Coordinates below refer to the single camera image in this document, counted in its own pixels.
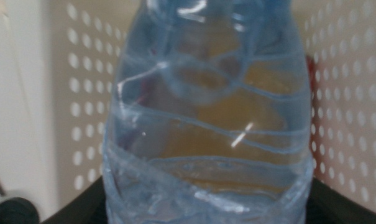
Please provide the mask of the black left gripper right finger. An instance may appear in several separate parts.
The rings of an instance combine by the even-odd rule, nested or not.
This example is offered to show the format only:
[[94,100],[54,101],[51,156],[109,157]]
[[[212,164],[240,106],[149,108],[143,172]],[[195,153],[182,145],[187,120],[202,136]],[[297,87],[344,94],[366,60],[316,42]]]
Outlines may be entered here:
[[376,213],[345,198],[313,178],[306,204],[306,224],[376,224]]

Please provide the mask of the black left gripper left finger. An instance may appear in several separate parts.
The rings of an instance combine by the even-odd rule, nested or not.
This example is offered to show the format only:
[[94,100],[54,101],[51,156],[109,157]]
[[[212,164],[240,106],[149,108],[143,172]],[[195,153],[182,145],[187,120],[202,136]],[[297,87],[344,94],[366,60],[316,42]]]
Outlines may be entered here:
[[103,207],[105,192],[103,178],[100,177],[84,190],[76,199],[59,212],[44,220],[43,224],[89,223],[99,207]]

